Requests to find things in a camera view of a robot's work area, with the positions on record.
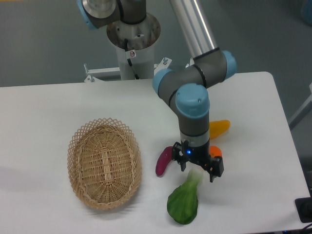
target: black cable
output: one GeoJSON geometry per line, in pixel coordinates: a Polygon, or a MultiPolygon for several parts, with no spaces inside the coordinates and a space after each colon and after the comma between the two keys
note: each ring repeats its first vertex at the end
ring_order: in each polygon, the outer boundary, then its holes
{"type": "MultiPolygon", "coordinates": [[[[125,46],[125,52],[129,51],[129,50],[128,50],[128,39],[125,39],[125,44],[124,44],[124,46],[125,46]]],[[[136,79],[140,79],[140,77],[138,76],[138,74],[137,74],[135,68],[134,68],[133,65],[132,65],[131,59],[128,58],[127,61],[128,61],[129,66],[131,67],[131,69],[132,69],[132,71],[133,71],[133,75],[135,76],[135,78],[136,78],[136,79]]]]}
{"type": "Polygon", "coordinates": [[[310,228],[310,229],[308,229],[309,227],[311,227],[312,226],[312,223],[310,223],[309,225],[307,225],[307,226],[305,226],[303,229],[301,229],[300,231],[299,231],[299,233],[300,234],[310,234],[310,233],[312,233],[312,229],[310,228]]]}

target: wicker basket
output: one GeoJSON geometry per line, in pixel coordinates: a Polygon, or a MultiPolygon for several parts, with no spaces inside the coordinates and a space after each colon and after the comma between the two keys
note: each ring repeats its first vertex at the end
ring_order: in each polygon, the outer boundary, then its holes
{"type": "Polygon", "coordinates": [[[67,167],[76,196],[92,208],[120,206],[141,182],[138,144],[129,127],[116,119],[94,120],[78,129],[67,167]]]}

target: toy vegetable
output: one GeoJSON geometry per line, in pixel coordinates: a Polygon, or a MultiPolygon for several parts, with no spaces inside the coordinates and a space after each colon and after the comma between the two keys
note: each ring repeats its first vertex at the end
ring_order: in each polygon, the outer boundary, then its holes
{"type": "Polygon", "coordinates": [[[179,224],[191,223],[197,215],[197,186],[202,182],[203,172],[190,170],[186,181],[168,197],[168,214],[179,224]]]}

